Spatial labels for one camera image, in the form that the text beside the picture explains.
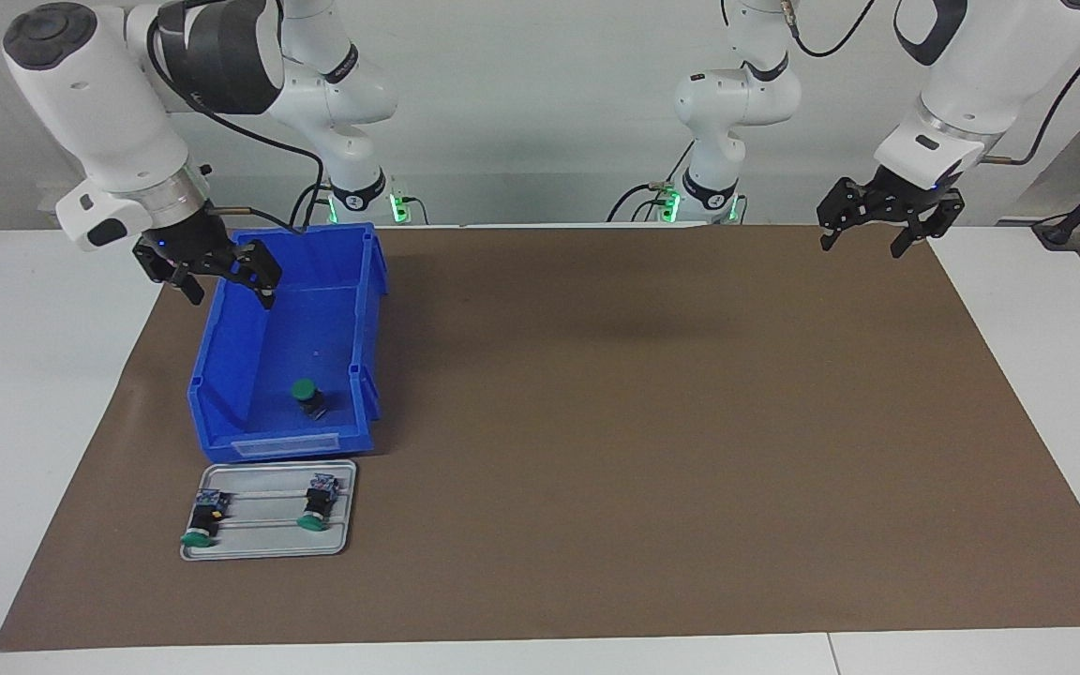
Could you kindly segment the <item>green push button yellow mark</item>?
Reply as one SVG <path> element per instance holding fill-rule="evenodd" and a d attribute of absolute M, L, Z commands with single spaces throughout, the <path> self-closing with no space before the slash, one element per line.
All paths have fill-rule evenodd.
<path fill-rule="evenodd" d="M 229 496 L 218 488 L 199 488 L 191 519 L 180 537 L 181 546 L 210 548 L 215 544 L 219 525 L 226 517 Z"/>

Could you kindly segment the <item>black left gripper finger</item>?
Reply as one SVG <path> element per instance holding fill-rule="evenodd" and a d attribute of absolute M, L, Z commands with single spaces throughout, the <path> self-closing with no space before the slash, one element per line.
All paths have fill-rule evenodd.
<path fill-rule="evenodd" d="M 964 210 L 963 193 L 956 187 L 946 189 L 934 203 L 906 210 L 906 226 L 889 245 L 892 257 L 903 257 L 914 244 L 924 239 L 943 237 Z"/>
<path fill-rule="evenodd" d="M 873 221 L 878 216 L 876 202 L 870 197 L 877 197 L 866 185 L 858 184 L 851 178 L 837 179 L 827 195 L 816 205 L 816 222 L 821 227 L 819 239 L 823 251 L 831 251 L 837 239 L 848 228 L 853 228 Z"/>

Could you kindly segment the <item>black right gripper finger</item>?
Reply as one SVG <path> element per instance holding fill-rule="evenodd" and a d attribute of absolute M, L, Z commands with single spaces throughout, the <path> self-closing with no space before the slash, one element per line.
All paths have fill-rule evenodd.
<path fill-rule="evenodd" d="M 141 266 L 141 271 L 156 285 L 172 286 L 181 292 L 189 303 L 202 303 L 203 287 L 189 270 L 188 264 L 171 262 L 152 247 L 133 247 L 133 256 Z"/>
<path fill-rule="evenodd" d="M 262 240 L 237 244 L 227 251 L 222 280 L 253 291 L 264 310 L 276 303 L 276 289 L 282 278 L 281 264 Z"/>

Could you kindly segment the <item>brown table mat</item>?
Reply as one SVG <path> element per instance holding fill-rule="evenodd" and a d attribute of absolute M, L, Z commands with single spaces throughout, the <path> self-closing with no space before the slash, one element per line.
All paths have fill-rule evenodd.
<path fill-rule="evenodd" d="M 345 550 L 180 559 L 207 310 L 164 291 L 0 651 L 1080 625 L 1080 503 L 939 244 L 379 238 Z"/>

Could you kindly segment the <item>grey metal tray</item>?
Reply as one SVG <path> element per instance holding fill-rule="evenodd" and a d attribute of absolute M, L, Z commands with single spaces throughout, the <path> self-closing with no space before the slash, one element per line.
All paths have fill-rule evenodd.
<path fill-rule="evenodd" d="M 318 472 L 341 482 L 341 496 L 330 510 L 329 530 L 309 532 L 296 525 L 303 513 L 309 480 Z M 357 465 L 347 458 L 214 464 L 202 471 L 199 488 L 218 488 L 229 496 L 213 546 L 181 546 L 181 561 L 240 561 L 266 557 L 334 555 L 347 546 Z"/>

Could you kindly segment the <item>blue plastic storage bin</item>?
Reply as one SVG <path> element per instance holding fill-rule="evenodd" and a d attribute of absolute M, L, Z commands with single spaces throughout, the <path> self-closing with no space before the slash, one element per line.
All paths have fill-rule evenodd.
<path fill-rule="evenodd" d="M 387 291 L 372 222 L 235 238 L 262 240 L 283 273 L 271 310 L 231 282 L 216 287 L 187 390 L 202 453 L 214 464 L 368 453 L 381 415 L 374 357 Z M 292 397 L 299 379 L 325 393 L 322 419 Z"/>

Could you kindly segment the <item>green push button switch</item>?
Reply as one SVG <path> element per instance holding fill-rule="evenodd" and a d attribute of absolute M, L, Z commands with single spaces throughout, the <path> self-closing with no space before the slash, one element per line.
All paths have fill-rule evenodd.
<path fill-rule="evenodd" d="M 318 388 L 316 382 L 312 379 L 299 379 L 292 382 L 291 395 L 307 418 L 319 420 L 326 415 L 325 393 Z"/>
<path fill-rule="evenodd" d="M 330 474 L 318 472 L 309 480 L 306 488 L 303 513 L 296 518 L 296 525 L 310 534 L 329 530 L 330 510 L 341 496 L 341 482 Z"/>

